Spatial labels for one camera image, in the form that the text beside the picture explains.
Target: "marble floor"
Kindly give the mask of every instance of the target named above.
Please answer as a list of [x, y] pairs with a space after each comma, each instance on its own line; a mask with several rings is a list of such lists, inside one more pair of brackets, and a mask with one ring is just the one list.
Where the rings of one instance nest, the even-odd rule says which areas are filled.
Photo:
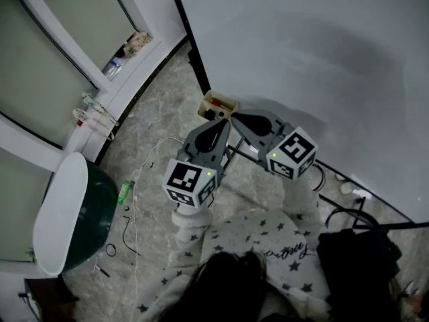
[[[110, 145], [101, 168], [120, 187], [124, 181], [136, 180], [139, 168], [150, 150], [166, 137], [183, 140], [189, 131], [201, 124], [196, 110], [202, 99], [198, 82], [188, 63], [189, 44], [185, 44], [167, 63], [147, 88]], [[239, 137], [232, 132], [230, 144]], [[180, 144], [168, 139], [154, 150], [141, 170], [133, 195], [117, 210], [107, 243], [116, 247], [113, 257], [104, 248], [88, 262], [65, 273], [64, 279], [71, 291], [80, 298], [76, 307], [76, 320], [85, 322], [128, 321], [134, 309], [136, 290], [140, 290], [166, 265], [168, 254], [174, 249], [176, 228], [171, 222], [173, 202], [167, 200], [161, 180], [170, 158], [174, 158]], [[342, 195], [342, 182], [329, 170], [321, 193], [345, 207], [357, 207], [355, 193]], [[320, 173], [312, 168], [313, 185], [320, 181]], [[241, 156], [235, 156], [227, 168], [227, 176], [215, 193], [211, 209], [215, 219], [224, 219], [238, 211], [268, 210], [278, 207], [284, 197], [280, 179], [262, 170]], [[320, 202], [322, 218], [326, 219], [333, 208]], [[404, 218], [377, 199], [367, 199], [365, 211], [380, 222], [400, 222]], [[332, 218], [330, 230], [350, 227], [353, 218], [338, 215]], [[135, 243], [137, 226], [138, 267], [135, 281]], [[391, 239], [401, 248], [403, 256], [398, 274], [400, 284], [413, 280], [420, 288], [428, 287], [429, 231], [425, 229], [391, 231]], [[94, 272], [95, 257], [98, 265], [110, 278]]]

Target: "white marker cube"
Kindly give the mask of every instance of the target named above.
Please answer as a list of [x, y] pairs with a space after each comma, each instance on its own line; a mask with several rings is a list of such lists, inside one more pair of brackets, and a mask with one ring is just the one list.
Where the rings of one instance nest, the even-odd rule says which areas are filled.
[[297, 127], [267, 154], [268, 170], [291, 180], [298, 179], [316, 159], [318, 146]]
[[199, 209], [217, 188], [216, 170], [171, 159], [162, 188], [172, 201]]

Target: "person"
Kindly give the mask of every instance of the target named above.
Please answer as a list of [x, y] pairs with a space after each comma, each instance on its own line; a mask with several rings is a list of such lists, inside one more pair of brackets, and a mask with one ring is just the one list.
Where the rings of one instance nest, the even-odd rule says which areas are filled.
[[324, 226], [308, 173], [283, 179], [284, 204], [212, 223], [209, 209], [173, 211], [178, 250], [139, 294], [134, 321], [328, 321], [316, 253]]

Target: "white cable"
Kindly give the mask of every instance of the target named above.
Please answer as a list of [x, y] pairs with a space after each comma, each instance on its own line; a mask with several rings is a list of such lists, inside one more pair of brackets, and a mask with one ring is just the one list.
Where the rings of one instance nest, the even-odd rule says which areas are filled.
[[[137, 174], [137, 178], [135, 179], [135, 184], [133, 187], [133, 222], [134, 222], [134, 229], [135, 229], [135, 243], [134, 243], [134, 250], [135, 250], [135, 270], [134, 270], [134, 279], [135, 279], [135, 302], [133, 304], [133, 307], [137, 304], [137, 300], [139, 298], [139, 292], [138, 292], [138, 287], [139, 287], [139, 281], [137, 279], [137, 269], [138, 269], [138, 265], [139, 265], [139, 250], [137, 248], [137, 235], [138, 235], [138, 230], [137, 230], [137, 224], [135, 223], [135, 197], [137, 197], [135, 195], [135, 192], [137, 191], [137, 183], [140, 179], [140, 174], [141, 174], [141, 169], [144, 167], [144, 165], [146, 164], [146, 162], [149, 160], [152, 152], [154, 149], [158, 148], [161, 144], [163, 144], [166, 140], [168, 140], [169, 138], [171, 138], [172, 140], [176, 140], [177, 142], [180, 142], [181, 144], [183, 144], [182, 141], [178, 140], [177, 138], [174, 137], [167, 137], [164, 138], [162, 141], [158, 142], [156, 144], [156, 146], [154, 146], [150, 152], [149, 155], [147, 156], [145, 162], [143, 162], [143, 164], [140, 166], [139, 169], [139, 173]], [[133, 311], [131, 312], [131, 316], [129, 317], [129, 320], [131, 322], [131, 319], [133, 318]]]

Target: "black bag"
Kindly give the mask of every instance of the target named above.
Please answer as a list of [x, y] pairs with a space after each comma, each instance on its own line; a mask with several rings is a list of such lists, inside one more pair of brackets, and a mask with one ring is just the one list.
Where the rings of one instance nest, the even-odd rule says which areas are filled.
[[328, 286], [333, 321], [400, 321], [389, 289], [389, 281], [400, 271], [399, 248], [387, 236], [387, 230], [368, 213], [353, 209], [347, 212], [371, 227], [355, 233], [345, 229], [319, 236], [317, 252]]

